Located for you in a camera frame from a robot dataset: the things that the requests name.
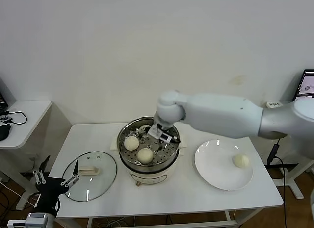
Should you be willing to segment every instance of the glass lid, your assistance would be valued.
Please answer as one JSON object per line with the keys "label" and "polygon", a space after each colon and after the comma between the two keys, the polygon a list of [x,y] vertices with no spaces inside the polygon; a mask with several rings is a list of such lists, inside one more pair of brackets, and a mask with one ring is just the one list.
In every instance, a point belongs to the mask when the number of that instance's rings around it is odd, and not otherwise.
{"label": "glass lid", "polygon": [[71,178],[78,160],[79,181],[65,195],[74,201],[90,201],[104,192],[113,184],[117,175],[114,159],[105,152],[89,152],[82,154],[64,171],[62,178]]}

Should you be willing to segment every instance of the white side table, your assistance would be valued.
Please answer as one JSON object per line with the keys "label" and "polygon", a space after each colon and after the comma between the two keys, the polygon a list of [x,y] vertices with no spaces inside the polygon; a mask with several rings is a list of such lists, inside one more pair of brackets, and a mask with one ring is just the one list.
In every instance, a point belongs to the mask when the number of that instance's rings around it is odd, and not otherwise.
{"label": "white side table", "polygon": [[[0,141],[0,171],[5,173],[26,190],[22,195],[26,200],[31,194],[35,193],[37,189],[35,185],[20,174],[14,166],[14,163],[11,162],[11,159],[7,157],[2,150],[14,150],[22,147],[50,106],[50,101],[16,101],[8,109],[9,112],[23,112],[27,116],[27,122],[23,125],[12,124],[9,136],[5,140]],[[19,121],[19,118],[21,118],[21,121],[24,120],[19,114],[14,114],[14,121]],[[22,210],[25,204],[26,202],[20,199],[16,209]]]}
{"label": "white side table", "polygon": [[[60,196],[58,221],[65,227],[80,227],[72,218],[123,217],[161,214],[183,214],[224,211],[226,220],[197,224],[173,225],[189,227],[230,227],[243,224],[263,208],[280,206],[283,200],[252,142],[248,137],[229,139],[192,129],[177,123],[179,132],[186,137],[187,148],[179,157],[173,175],[165,182],[137,187],[121,162],[110,150],[111,141],[125,124],[80,124],[72,126],[50,172],[50,177],[62,178],[64,170],[78,156],[91,151],[110,154],[117,163],[117,176],[111,188],[100,197],[88,202],[76,202]],[[193,166],[194,154],[205,141],[228,139],[234,141],[250,157],[254,176],[243,189],[223,191],[206,183]],[[229,210],[246,210],[235,220]]]}

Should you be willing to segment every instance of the computer mouse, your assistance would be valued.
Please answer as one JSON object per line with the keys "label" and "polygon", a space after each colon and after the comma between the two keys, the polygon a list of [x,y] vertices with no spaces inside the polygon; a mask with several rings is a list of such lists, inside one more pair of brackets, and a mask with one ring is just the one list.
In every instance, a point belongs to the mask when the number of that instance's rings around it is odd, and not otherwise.
{"label": "computer mouse", "polygon": [[0,141],[3,141],[4,139],[8,137],[10,129],[11,129],[10,124],[5,124],[5,125],[0,126]]}

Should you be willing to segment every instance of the white wall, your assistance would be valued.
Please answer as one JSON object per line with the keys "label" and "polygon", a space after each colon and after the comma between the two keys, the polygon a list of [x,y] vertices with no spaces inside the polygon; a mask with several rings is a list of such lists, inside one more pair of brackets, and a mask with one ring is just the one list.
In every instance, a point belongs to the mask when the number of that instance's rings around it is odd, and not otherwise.
{"label": "white wall", "polygon": [[314,0],[0,0],[0,77],[74,123],[153,115],[163,90],[288,98]]}

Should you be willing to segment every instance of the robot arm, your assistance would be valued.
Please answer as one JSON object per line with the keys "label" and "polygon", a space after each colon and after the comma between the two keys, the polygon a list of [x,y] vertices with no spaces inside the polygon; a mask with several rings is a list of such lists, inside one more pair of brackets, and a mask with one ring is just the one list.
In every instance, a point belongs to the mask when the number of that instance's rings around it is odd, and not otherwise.
{"label": "robot arm", "polygon": [[8,228],[53,228],[54,219],[60,209],[59,196],[68,192],[79,180],[79,162],[76,161],[72,177],[68,180],[45,177],[43,170],[49,157],[40,165],[38,171],[33,172],[36,178],[36,188],[40,193],[37,206],[28,214],[26,220],[10,220]]}
{"label": "robot arm", "polygon": [[307,141],[314,133],[314,100],[298,100],[284,107],[263,109],[245,98],[219,94],[162,94],[154,122],[161,129],[175,122],[230,138],[261,136],[278,139],[291,135]]}

